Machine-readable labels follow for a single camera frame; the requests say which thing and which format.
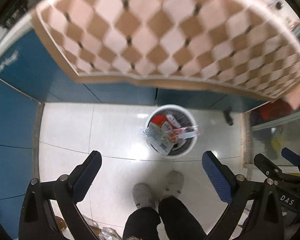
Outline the clear red printed wrapper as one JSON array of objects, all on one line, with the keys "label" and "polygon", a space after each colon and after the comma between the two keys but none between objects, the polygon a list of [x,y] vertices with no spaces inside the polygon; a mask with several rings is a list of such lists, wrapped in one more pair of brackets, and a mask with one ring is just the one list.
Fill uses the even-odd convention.
[{"label": "clear red printed wrapper", "polygon": [[164,136],[171,142],[198,137],[198,135],[200,135],[200,131],[197,125],[175,128],[171,131],[164,132]]}]

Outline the white printed plastic bag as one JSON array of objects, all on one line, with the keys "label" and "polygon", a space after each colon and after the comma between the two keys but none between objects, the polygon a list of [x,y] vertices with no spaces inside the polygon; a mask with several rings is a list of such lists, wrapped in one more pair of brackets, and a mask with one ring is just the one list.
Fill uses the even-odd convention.
[{"label": "white printed plastic bag", "polygon": [[166,157],[171,152],[174,143],[170,141],[167,133],[157,125],[150,123],[142,134],[147,144],[160,156]]}]

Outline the red snack bag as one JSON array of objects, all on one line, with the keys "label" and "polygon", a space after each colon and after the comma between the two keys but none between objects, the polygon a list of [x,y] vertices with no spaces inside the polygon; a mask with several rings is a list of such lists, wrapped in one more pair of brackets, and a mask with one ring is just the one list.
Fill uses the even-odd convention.
[{"label": "red snack bag", "polygon": [[151,119],[151,124],[154,124],[158,128],[160,128],[163,132],[171,131],[174,127],[169,122],[166,115],[156,115]]}]

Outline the white round trash bin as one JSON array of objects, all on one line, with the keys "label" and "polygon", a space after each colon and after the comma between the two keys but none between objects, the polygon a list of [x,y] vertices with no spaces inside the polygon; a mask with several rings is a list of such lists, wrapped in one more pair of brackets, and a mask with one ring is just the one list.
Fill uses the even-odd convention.
[{"label": "white round trash bin", "polygon": [[190,153],[199,134],[193,115],[178,105],[158,107],[149,115],[142,132],[149,148],[165,159]]}]

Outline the right grey slipper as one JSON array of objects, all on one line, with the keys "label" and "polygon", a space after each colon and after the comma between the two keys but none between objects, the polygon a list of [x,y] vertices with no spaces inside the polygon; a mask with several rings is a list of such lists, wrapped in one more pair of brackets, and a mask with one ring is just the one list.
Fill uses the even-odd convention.
[{"label": "right grey slipper", "polygon": [[175,197],[181,195],[184,185],[184,175],[178,171],[171,171],[166,178],[166,186],[162,194],[163,198]]}]

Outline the grey slipper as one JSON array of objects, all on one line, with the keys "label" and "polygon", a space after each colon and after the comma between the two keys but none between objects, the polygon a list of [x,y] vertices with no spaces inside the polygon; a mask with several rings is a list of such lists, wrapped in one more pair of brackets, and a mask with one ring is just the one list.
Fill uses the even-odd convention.
[{"label": "grey slipper", "polygon": [[155,208],[154,198],[147,184],[136,184],[133,187],[133,200],[137,209],[144,207]]},{"label": "grey slipper", "polygon": [[184,185],[184,175],[178,171],[171,171],[166,178],[166,186],[162,194],[163,198],[175,197],[181,195]]}]

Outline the left grey slipper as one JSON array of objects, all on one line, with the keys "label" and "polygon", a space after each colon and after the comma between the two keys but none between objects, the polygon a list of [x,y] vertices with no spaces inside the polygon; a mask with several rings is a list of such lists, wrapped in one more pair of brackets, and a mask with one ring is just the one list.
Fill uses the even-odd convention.
[{"label": "left grey slipper", "polygon": [[133,187],[133,200],[137,209],[144,207],[155,208],[154,198],[147,184],[136,184]]}]

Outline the black trousered legs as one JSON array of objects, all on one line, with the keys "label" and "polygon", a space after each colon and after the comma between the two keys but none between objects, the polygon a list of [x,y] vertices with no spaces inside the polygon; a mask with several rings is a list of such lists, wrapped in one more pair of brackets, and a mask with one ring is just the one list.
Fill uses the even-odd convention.
[{"label": "black trousered legs", "polygon": [[181,200],[163,199],[158,210],[142,207],[127,219],[123,239],[159,239],[157,227],[164,224],[169,239],[205,239],[207,234]]}]

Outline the checkered pink table cloth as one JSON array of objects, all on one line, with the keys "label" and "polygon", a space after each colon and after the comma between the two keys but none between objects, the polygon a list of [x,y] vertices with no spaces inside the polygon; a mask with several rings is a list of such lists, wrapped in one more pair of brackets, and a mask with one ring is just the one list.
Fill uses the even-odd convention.
[{"label": "checkered pink table cloth", "polygon": [[300,41],[270,0],[43,0],[31,16],[76,83],[124,81],[300,106]]}]

